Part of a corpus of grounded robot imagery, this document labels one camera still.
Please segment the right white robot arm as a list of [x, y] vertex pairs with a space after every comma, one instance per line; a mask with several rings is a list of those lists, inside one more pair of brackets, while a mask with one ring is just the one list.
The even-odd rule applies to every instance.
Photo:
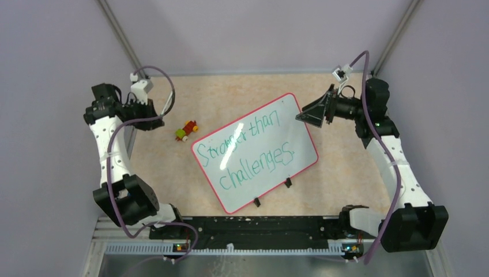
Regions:
[[377, 165], [393, 208], [386, 215], [365, 205], [347, 205], [340, 212], [338, 230], [346, 238], [360, 231], [379, 238], [389, 253], [436, 248], [449, 214], [435, 205], [421, 188], [387, 115], [389, 84], [378, 78], [365, 82], [360, 98], [341, 96], [331, 85], [323, 96], [302, 107], [298, 121], [320, 128], [335, 118], [353, 120], [356, 135]]

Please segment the pink framed whiteboard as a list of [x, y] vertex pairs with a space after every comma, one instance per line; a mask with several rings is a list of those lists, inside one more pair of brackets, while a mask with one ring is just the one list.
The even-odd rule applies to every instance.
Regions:
[[286, 93], [203, 136], [191, 151], [222, 209], [234, 214], [319, 159], [297, 98]]

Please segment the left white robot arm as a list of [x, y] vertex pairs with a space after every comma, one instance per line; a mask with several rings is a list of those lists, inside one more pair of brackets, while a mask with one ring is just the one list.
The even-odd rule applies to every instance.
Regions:
[[101, 168], [100, 187], [93, 191], [93, 198], [117, 226], [155, 221], [175, 239], [183, 235], [185, 223], [178, 210], [159, 203], [150, 185], [134, 172], [125, 142], [125, 123], [143, 131], [164, 126], [148, 98], [152, 88], [148, 79], [135, 81], [130, 87], [132, 98], [124, 103], [117, 86], [102, 83], [92, 87], [95, 99], [83, 117], [95, 137]]

